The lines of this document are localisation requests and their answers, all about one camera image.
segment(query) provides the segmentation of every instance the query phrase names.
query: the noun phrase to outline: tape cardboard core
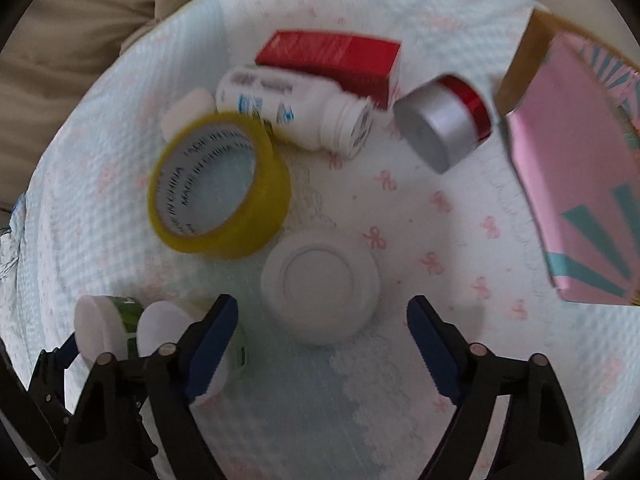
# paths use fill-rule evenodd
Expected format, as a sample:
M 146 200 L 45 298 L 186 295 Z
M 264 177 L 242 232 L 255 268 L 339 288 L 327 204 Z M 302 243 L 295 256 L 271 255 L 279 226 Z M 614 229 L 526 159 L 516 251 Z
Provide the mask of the tape cardboard core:
M 162 165 L 156 211 L 174 235 L 213 231 L 238 209 L 251 187 L 255 151 L 233 123 L 207 123 L 186 134 Z

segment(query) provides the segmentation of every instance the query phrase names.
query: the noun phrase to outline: yellow tape roll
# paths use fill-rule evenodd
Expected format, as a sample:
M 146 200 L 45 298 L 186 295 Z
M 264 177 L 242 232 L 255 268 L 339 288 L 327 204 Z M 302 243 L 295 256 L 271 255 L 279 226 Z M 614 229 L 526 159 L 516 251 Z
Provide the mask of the yellow tape roll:
M 238 156 L 253 165 L 248 190 L 243 197 L 236 193 L 220 198 L 225 189 L 215 183 L 205 189 L 212 190 L 205 205 L 215 206 L 217 198 L 215 214 L 222 219 L 207 225 L 194 195 L 202 195 L 203 175 L 216 169 L 216 161 Z M 236 182 L 244 176 L 229 177 Z M 290 197 L 289 171 L 264 127 L 247 116 L 223 113 L 195 121 L 169 143 L 151 178 L 147 205 L 153 228 L 172 249 L 233 259 L 255 253 L 273 238 L 287 215 Z

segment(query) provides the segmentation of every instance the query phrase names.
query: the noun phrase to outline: blue gingham pattern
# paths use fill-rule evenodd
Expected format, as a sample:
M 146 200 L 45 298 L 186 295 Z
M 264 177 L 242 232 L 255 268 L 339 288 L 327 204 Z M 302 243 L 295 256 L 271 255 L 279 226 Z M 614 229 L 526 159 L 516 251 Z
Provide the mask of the blue gingham pattern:
M 366 240 L 377 232 L 386 237 L 386 250 L 372 241 L 383 275 L 379 312 L 337 348 L 300 346 L 266 313 L 259 279 L 276 240 L 249 258 L 220 262 L 164 247 L 146 217 L 148 178 L 164 148 L 162 112 L 196 86 L 213 92 L 222 74 L 250 62 L 276 28 L 396 38 L 402 92 L 457 72 L 490 102 L 531 6 L 531 0 L 195 0 L 181 9 L 88 92 L 42 157 L 11 234 L 0 238 L 0 335 L 20 378 L 28 380 L 41 348 L 60 345 L 72 331 L 81 294 L 204 303 L 226 292 L 239 301 L 248 368 L 194 416 L 229 479 L 413 479 L 451 414 L 402 325 L 407 300 L 426 294 L 446 320 L 498 354 L 548 354 L 574 411 L 586 468 L 601 463 L 638 414 L 640 310 L 558 300 L 500 135 L 443 177 L 394 138 L 383 114 L 351 162 L 279 147 L 293 186 L 282 234 L 338 226 Z M 398 190 L 380 188 L 381 170 Z M 440 190 L 433 196 L 441 204 L 448 197 L 455 220 L 436 211 L 427 190 Z M 500 227 L 496 240 L 479 228 L 487 214 Z M 415 219 L 414 227 L 398 228 L 399 218 Z M 442 267 L 427 273 L 416 248 L 437 252 Z M 492 286 L 490 299 L 480 278 Z M 510 310 L 514 301 L 518 308 Z M 82 363 L 74 365 L 67 381 L 72 406 L 86 374 Z M 492 428 L 489 448 L 499 435 Z M 475 478 L 484 478 L 489 453 L 482 452 Z M 162 453 L 156 465 L 170 478 Z

